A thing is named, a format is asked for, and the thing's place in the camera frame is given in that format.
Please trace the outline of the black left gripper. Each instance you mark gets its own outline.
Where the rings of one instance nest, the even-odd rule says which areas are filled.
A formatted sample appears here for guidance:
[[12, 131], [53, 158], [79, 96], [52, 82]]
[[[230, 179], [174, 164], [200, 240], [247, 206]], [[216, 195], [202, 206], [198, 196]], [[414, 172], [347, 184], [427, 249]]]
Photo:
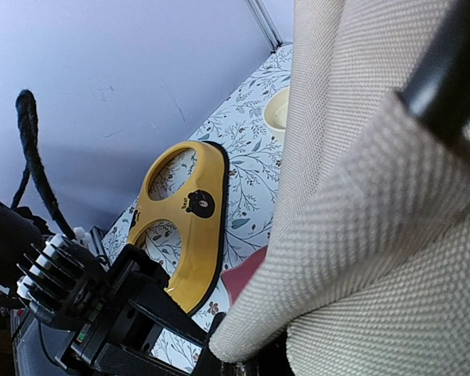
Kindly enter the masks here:
[[57, 353], [46, 357], [69, 375], [96, 375], [74, 349], [102, 291], [102, 266], [76, 240], [47, 239], [33, 220], [0, 202], [0, 285], [11, 290], [6, 308], [24, 307], [37, 328], [65, 331]]

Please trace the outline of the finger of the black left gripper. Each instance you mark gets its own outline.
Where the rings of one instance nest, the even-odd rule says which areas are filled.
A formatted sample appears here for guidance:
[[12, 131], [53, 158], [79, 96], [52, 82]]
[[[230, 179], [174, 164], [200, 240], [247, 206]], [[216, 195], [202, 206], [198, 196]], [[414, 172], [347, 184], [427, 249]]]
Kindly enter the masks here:
[[105, 306], [109, 319], [98, 336], [97, 370], [105, 375], [185, 375], [185, 371], [148, 355], [166, 329], [201, 347], [192, 375], [224, 375], [222, 362], [208, 350], [208, 339], [224, 317], [215, 316], [209, 332], [188, 316], [165, 292], [169, 275], [146, 252], [126, 245], [110, 268], [117, 284]]

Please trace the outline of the beige fabric pet tent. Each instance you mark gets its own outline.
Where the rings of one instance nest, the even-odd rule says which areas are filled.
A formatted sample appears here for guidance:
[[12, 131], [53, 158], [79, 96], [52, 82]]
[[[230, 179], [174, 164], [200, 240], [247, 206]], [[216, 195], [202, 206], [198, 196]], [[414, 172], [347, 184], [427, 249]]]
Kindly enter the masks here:
[[470, 375], [470, 118], [441, 139], [400, 92], [456, 1], [297, 1], [264, 262], [209, 348], [284, 334], [296, 375]]

